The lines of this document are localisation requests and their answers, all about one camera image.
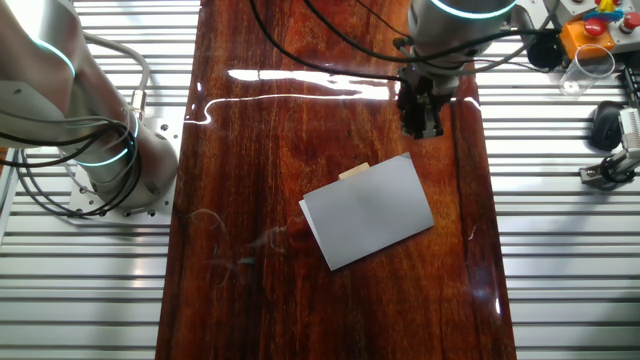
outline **mounting plate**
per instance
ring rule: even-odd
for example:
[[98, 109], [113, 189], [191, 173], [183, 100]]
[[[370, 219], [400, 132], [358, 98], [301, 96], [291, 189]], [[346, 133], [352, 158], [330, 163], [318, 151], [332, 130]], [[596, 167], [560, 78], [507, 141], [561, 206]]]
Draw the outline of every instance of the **mounting plate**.
[[[76, 180], [81, 184], [86, 184], [88, 189], [91, 189], [89, 185], [89, 177], [87, 173], [80, 167], [76, 172]], [[98, 206], [104, 204], [104, 201], [97, 195], [90, 194], [88, 192], [82, 192], [80, 187], [73, 184], [71, 192], [71, 199], [69, 201], [69, 208], [82, 209], [89, 211], [95, 209]], [[90, 223], [114, 223], [114, 224], [126, 224], [126, 225], [169, 225], [171, 224], [171, 209], [173, 208], [173, 195], [175, 192], [175, 181], [167, 191], [167, 193], [155, 203], [141, 209], [127, 210], [117, 208], [109, 211], [105, 216], [94, 216], [91, 220], [73, 219], [69, 220], [77, 225], [88, 225]]]
[[[143, 120], [144, 126], [155, 133], [162, 134], [162, 136], [164, 136], [173, 147], [178, 159], [180, 159], [183, 120], [180, 119], [179, 121], [175, 121], [174, 124], [171, 124], [173, 121], [169, 122], [167, 119], [151, 116]], [[80, 166], [76, 167], [76, 169], [76, 180], [85, 185], [87, 189], [91, 189], [87, 173]], [[102, 201], [102, 199], [97, 195], [81, 192], [80, 187], [75, 183], [73, 183], [72, 189], [71, 198], [69, 199], [69, 207], [71, 209], [89, 211], [104, 204], [104, 201]], [[104, 225], [104, 223], [129, 226], [169, 225], [171, 224], [171, 210], [173, 209], [174, 192], [175, 181], [160, 200], [145, 208], [133, 210], [118, 208], [110, 211], [103, 217], [94, 216], [89, 220], [70, 218], [69, 220], [76, 225], [83, 226], [96, 224]]]

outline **cable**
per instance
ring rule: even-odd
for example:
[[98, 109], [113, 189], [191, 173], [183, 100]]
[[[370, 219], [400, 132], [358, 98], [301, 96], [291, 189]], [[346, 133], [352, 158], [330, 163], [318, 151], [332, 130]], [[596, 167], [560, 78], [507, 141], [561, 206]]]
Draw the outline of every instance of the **cable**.
[[380, 20], [383, 24], [385, 24], [389, 29], [391, 29], [396, 34], [398, 34], [400, 36], [407, 37], [407, 38], [411, 37], [408, 34], [405, 34], [402, 31], [400, 31], [400, 30], [396, 29], [395, 27], [391, 26], [391, 24], [389, 24], [385, 19], [383, 19], [382, 16], [378, 15], [378, 13], [373, 11], [373, 9], [371, 9], [369, 6], [365, 5], [365, 3], [363, 3], [361, 0], [356, 0], [356, 2], [358, 4], [360, 4], [363, 8], [367, 9], [367, 11], [371, 13], [371, 15], [375, 16], [376, 18], [378, 18], [378, 20]]
[[325, 73], [328, 73], [328, 74], [333, 74], [333, 75], [347, 75], [347, 76], [360, 77], [360, 78], [365, 78], [365, 79], [400, 81], [400, 82], [408, 83], [408, 81], [406, 79], [403, 79], [403, 78], [401, 78], [399, 76], [367, 74], [367, 73], [361, 73], [361, 72], [349, 71], [349, 70], [337, 70], [337, 69], [333, 69], [333, 68], [326, 67], [326, 66], [316, 65], [314, 63], [311, 63], [311, 62], [308, 62], [306, 60], [303, 60], [303, 59], [297, 57], [296, 55], [290, 53], [289, 51], [287, 51], [284, 47], [282, 47], [282, 45], [280, 45], [273, 38], [273, 36], [271, 36], [271, 34], [269, 33], [269, 30], [267, 29], [266, 25], [262, 21], [262, 18], [260, 18], [260, 14], [258, 13], [258, 8], [256, 7], [255, 0], [249, 0], [249, 4], [251, 5], [251, 11], [253, 12], [253, 17], [256, 19], [256, 22], [258, 23], [258, 26], [260, 27], [260, 30], [262, 31], [264, 36], [267, 38], [267, 40], [269, 40], [271, 45], [273, 45], [273, 47], [278, 49], [278, 51], [280, 51], [286, 57], [288, 57], [289, 59], [291, 59], [291, 60], [293, 60], [293, 61], [295, 61], [295, 62], [297, 62], [299, 64], [302, 64], [302, 65], [304, 65], [304, 66], [306, 66], [306, 67], [308, 67], [310, 69], [318, 70], [318, 71], [325, 72]]
[[[488, 63], [493, 63], [493, 64], [495, 64], [495, 63], [497, 63], [499, 60], [491, 60], [491, 59], [472, 59], [472, 60], [469, 60], [469, 61], [473, 61], [473, 62], [488, 62]], [[548, 74], [548, 73], [550, 73], [550, 72], [551, 72], [551, 71], [549, 71], [549, 70], [538, 69], [538, 68], [533, 67], [533, 66], [531, 66], [531, 65], [522, 64], [522, 63], [517, 63], [517, 62], [513, 62], [513, 61], [508, 61], [508, 62], [506, 62], [505, 64], [514, 65], [514, 66], [520, 66], [520, 67], [522, 67], [522, 68], [529, 69], [529, 70], [531, 70], [531, 71], [535, 71], [535, 72], [539, 72], [539, 73], [543, 73], [543, 74]]]
[[[133, 145], [134, 149], [137, 149], [137, 147], [135, 145], [135, 138], [131, 137], [131, 140], [132, 140], [132, 144], [134, 144]], [[26, 157], [24, 149], [22, 149], [20, 151], [20, 153], [21, 153], [21, 155], [23, 157], [23, 163], [25, 165], [28, 165], [28, 161], [27, 161], [27, 157]], [[30, 169], [31, 167], [30, 166], [25, 166], [26, 172], [27, 172], [27, 176], [31, 180], [31, 183], [33, 184], [33, 186], [38, 191], [39, 195], [43, 196], [52, 205], [54, 205], [57, 208], [59, 208], [60, 210], [62, 210], [62, 212], [57, 211], [55, 209], [52, 209], [52, 208], [48, 207], [46, 204], [44, 204], [43, 202], [41, 202], [37, 198], [37, 196], [35, 194], [33, 194], [31, 189], [27, 185], [26, 180], [24, 179], [24, 176], [19, 171], [18, 171], [18, 177], [19, 177], [20, 183], [22, 184], [22, 187], [25, 189], [25, 192], [38, 205], [40, 205], [43, 209], [47, 210], [48, 212], [52, 213], [53, 215], [69, 216], [69, 217], [77, 217], [77, 218], [85, 218], [87, 216], [103, 215], [103, 214], [106, 214], [107, 212], [115, 209], [120, 204], [122, 204], [129, 197], [129, 195], [131, 195], [131, 193], [133, 192], [133, 190], [135, 189], [135, 187], [137, 186], [137, 184], [138, 184], [138, 182], [140, 180], [140, 176], [141, 176], [141, 173], [142, 173], [142, 167], [140, 166], [140, 154], [137, 152], [137, 150], [134, 150], [133, 153], [134, 153], [134, 155], [131, 157], [130, 166], [128, 166], [127, 168], [131, 169], [132, 165], [134, 163], [138, 163], [138, 166], [136, 168], [137, 171], [136, 171], [135, 177], [130, 177], [130, 179], [128, 181], [126, 181], [122, 185], [122, 187], [120, 187], [118, 189], [118, 191], [116, 191], [116, 193], [114, 194], [114, 196], [112, 198], [107, 200], [103, 205], [101, 205], [98, 208], [96, 208], [94, 210], [91, 210], [89, 212], [77, 212], [77, 211], [74, 211], [72, 209], [69, 209], [69, 208], [61, 205], [60, 203], [56, 202], [51, 197], [46, 195], [44, 193], [44, 191], [42, 190], [42, 188], [40, 188], [40, 186], [38, 185], [37, 181], [35, 180], [35, 177], [33, 176], [33, 173], [31, 172], [31, 169]], [[16, 160], [17, 160], [17, 153], [14, 156], [14, 162], [16, 162]]]
[[[547, 34], [548, 31], [544, 30], [547, 26], [547, 24], [544, 25], [544, 27], [542, 27], [541, 30], [509, 30], [509, 31], [504, 31], [504, 32], [498, 32], [496, 34], [492, 34], [492, 35], [488, 35], [482, 38], [478, 38], [476, 40], [472, 40], [469, 41], [467, 43], [464, 43], [462, 45], [453, 47], [451, 49], [448, 50], [444, 50], [441, 51], [439, 53], [436, 54], [432, 54], [432, 55], [428, 55], [428, 56], [407, 56], [407, 57], [397, 57], [397, 56], [390, 56], [390, 55], [386, 55], [386, 54], [382, 54], [373, 50], [370, 50], [362, 45], [360, 45], [358, 42], [352, 40], [350, 37], [348, 37], [347, 35], [345, 35], [344, 33], [342, 33], [340, 30], [338, 30], [338, 28], [336, 28], [329, 20], [327, 20], [326, 17], [324, 17], [324, 15], [322, 15], [322, 13], [311, 3], [311, 0], [303, 0], [305, 5], [307, 5], [307, 7], [309, 8], [309, 10], [311, 10], [311, 12], [326, 26], [329, 28], [329, 30], [331, 30], [334, 34], [336, 34], [340, 39], [342, 39], [344, 42], [346, 42], [347, 44], [351, 45], [352, 47], [356, 48], [357, 50], [360, 50], [361, 52], [375, 57], [377, 59], [380, 60], [386, 60], [386, 61], [392, 61], [392, 62], [399, 62], [399, 63], [421, 63], [421, 62], [425, 62], [425, 61], [432, 61], [432, 60], [436, 60], [438, 58], [447, 56], [447, 55], [451, 55], [454, 53], [457, 53], [459, 51], [468, 49], [470, 47], [476, 46], [476, 45], [480, 45], [480, 44], [484, 44], [496, 39], [500, 39], [503, 37], [507, 37], [507, 36], [513, 36], [513, 35], [542, 35], [542, 34]], [[522, 51], [520, 51], [519, 53], [514, 53], [512, 54], [513, 57], [509, 58], [507, 61], [513, 59], [514, 57], [518, 56]], [[447, 72], [458, 72], [459, 70], [449, 70]], [[481, 69], [476, 69], [476, 70], [468, 70], [468, 72], [471, 73], [476, 73], [476, 72], [480, 72], [480, 71], [484, 71]]]
[[76, 176], [73, 174], [73, 171], [71, 171], [71, 166], [69, 166], [68, 163], [63, 163], [62, 166], [64, 166], [64, 170], [67, 172], [67, 175], [71, 178], [71, 180], [80, 188], [83, 189], [84, 191], [88, 192], [89, 194], [93, 194], [93, 195], [100, 195], [102, 194], [101, 192], [98, 191], [93, 191], [91, 189], [89, 189], [88, 187], [86, 187], [85, 185], [83, 185], [80, 181], [78, 181], [78, 179], [76, 179]]
[[[102, 131], [99, 131], [97, 133], [94, 134], [90, 134], [91, 136], [93, 136], [93, 138], [90, 138], [89, 141], [87, 141], [80, 149], [78, 149], [77, 151], [71, 153], [70, 155], [67, 155], [63, 158], [57, 159], [57, 160], [53, 160], [53, 161], [49, 161], [46, 163], [38, 163], [38, 164], [23, 164], [23, 163], [19, 163], [19, 162], [13, 162], [13, 161], [6, 161], [6, 160], [0, 160], [0, 164], [4, 165], [4, 166], [12, 166], [12, 167], [18, 167], [18, 168], [42, 168], [42, 167], [47, 167], [47, 166], [52, 166], [52, 165], [58, 165], [58, 164], [62, 164], [63, 162], [67, 162], [69, 160], [73, 160], [76, 157], [82, 155], [89, 147], [91, 147], [91, 145], [93, 145], [96, 141], [98, 141], [102, 136], [104, 136], [107, 132], [109, 131], [113, 131], [114, 129], [105, 129]], [[12, 140], [12, 141], [16, 141], [14, 140], [15, 137], [8, 135], [8, 134], [4, 134], [4, 133], [0, 133], [0, 138], [6, 138], [7, 140]], [[75, 141], [72, 142], [71, 144], [76, 144], [78, 142], [81, 141], [76, 141], [76, 140], [70, 140], [70, 141]], [[59, 146], [56, 145], [55, 143], [53, 143], [53, 145], [49, 145], [51, 144], [50, 142], [47, 142], [45, 145], [40, 145], [40, 144], [33, 144], [33, 145], [37, 145], [37, 146]]]
[[151, 69], [149, 68], [147, 60], [140, 55], [140, 53], [115, 41], [107, 40], [99, 36], [89, 34], [88, 32], [83, 32], [83, 34], [84, 38], [93, 44], [131, 56], [142, 67], [142, 78], [140, 79], [138, 90], [144, 90], [147, 87], [147, 83], [149, 82], [149, 77], [151, 75]]
[[[547, 28], [547, 25], [549, 25], [549, 23], [551, 22], [552, 18], [555, 16], [556, 12], [558, 11], [558, 7], [560, 7], [560, 2], [561, 2], [561, 0], [556, 0], [556, 2], [553, 4], [553, 7], [549, 10], [549, 14], [547, 15], [547, 17], [542, 22], [542, 25], [538, 28], [538, 31], [544, 31]], [[497, 68], [500, 65], [506, 64], [507, 62], [513, 60], [518, 55], [522, 54], [525, 50], [528, 50], [535, 42], [536, 42], [536, 39], [531, 39], [526, 44], [522, 45], [518, 50], [514, 51], [510, 55], [505, 56], [501, 60], [498, 60], [496, 63], [491, 64], [491, 65], [487, 65], [485, 67], [473, 69], [473, 70], [438, 69], [438, 68], [435, 68], [435, 67], [430, 67], [430, 66], [425, 65], [425, 64], [417, 64], [416, 66], [418, 66], [418, 67], [423, 66], [428, 71], [432, 71], [432, 72], [434, 72], [435, 74], [438, 74], [438, 75], [446, 75], [446, 76], [473, 75], [473, 74], [477, 74], [477, 73], [480, 73], [480, 72], [489, 71], [489, 70]]]

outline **red button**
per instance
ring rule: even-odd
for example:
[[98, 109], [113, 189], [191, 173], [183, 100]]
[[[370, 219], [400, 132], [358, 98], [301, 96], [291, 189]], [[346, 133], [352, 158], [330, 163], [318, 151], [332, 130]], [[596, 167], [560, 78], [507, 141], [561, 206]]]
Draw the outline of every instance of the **red button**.
[[633, 12], [624, 16], [624, 27], [633, 30], [640, 26], [640, 14]]
[[598, 19], [589, 19], [584, 23], [584, 31], [593, 37], [598, 37], [604, 34], [604, 23]]

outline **orange control box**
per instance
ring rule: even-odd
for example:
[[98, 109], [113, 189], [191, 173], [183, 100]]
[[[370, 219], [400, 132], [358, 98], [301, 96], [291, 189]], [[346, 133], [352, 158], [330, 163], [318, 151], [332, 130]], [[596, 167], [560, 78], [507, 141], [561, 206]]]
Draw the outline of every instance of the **orange control box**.
[[611, 52], [615, 46], [609, 30], [605, 30], [604, 34], [598, 37], [587, 35], [584, 30], [584, 21], [572, 21], [566, 23], [560, 33], [560, 40], [562, 40], [562, 44], [564, 45], [567, 55], [569, 55], [571, 60], [575, 58], [576, 51], [578, 51], [578, 48], [582, 45], [600, 45], [609, 50], [609, 52]]

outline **wood grain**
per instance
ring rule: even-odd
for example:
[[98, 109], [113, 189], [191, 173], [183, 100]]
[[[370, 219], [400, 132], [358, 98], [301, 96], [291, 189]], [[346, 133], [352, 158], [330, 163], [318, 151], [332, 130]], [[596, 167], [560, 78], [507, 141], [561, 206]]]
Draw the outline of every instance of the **wood grain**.
[[[349, 36], [394, 54], [394, 34], [355, 1], [316, 3]], [[406, 22], [408, 1], [371, 7]], [[259, 8], [307, 60], [397, 70], [341, 43], [301, 1]], [[283, 58], [245, 0], [203, 1], [158, 359], [515, 359], [475, 82], [443, 109], [445, 135], [423, 141], [401, 135], [395, 95], [391, 82]], [[329, 271], [298, 201], [404, 152], [435, 226]]]

